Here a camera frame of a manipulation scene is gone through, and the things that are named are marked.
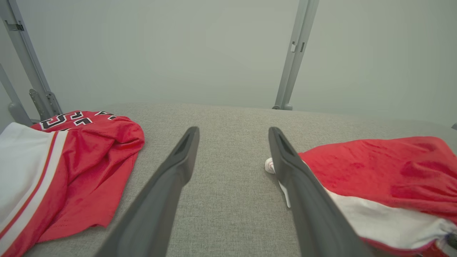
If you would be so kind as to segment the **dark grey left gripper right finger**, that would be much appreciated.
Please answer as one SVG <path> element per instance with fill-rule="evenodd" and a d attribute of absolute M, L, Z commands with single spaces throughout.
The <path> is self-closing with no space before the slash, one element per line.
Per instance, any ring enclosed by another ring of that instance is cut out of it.
<path fill-rule="evenodd" d="M 372 257 L 278 127 L 268 132 L 276 177 L 287 189 L 302 257 Z"/>

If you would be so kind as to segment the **red shorts with white stripes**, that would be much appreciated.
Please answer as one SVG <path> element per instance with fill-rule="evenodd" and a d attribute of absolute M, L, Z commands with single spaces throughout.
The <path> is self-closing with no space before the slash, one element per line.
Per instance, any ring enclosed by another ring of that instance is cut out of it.
<path fill-rule="evenodd" d="M 372 257 L 457 257 L 457 155 L 445 141 L 365 139 L 297 154 Z M 272 158 L 265 169 L 276 175 Z"/>

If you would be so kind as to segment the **grey metal partition post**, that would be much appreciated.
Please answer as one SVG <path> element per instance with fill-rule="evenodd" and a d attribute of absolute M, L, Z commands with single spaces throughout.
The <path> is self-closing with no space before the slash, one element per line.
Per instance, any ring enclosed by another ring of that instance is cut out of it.
<path fill-rule="evenodd" d="M 0 0 L 0 22 L 7 29 L 31 83 L 31 89 L 27 92 L 41 121 L 62 115 L 62 109 L 50 89 L 17 2 L 18 0 Z"/>
<path fill-rule="evenodd" d="M 320 0 L 299 0 L 287 57 L 273 109 L 292 110 L 290 99 L 302 64 Z"/>

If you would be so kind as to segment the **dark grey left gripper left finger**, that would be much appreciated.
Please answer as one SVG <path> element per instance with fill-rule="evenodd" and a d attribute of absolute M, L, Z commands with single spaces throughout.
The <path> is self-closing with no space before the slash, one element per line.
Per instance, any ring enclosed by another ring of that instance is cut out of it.
<path fill-rule="evenodd" d="M 95 257 L 166 257 L 182 188 L 190 181 L 200 132 L 189 127 L 105 239 Z"/>

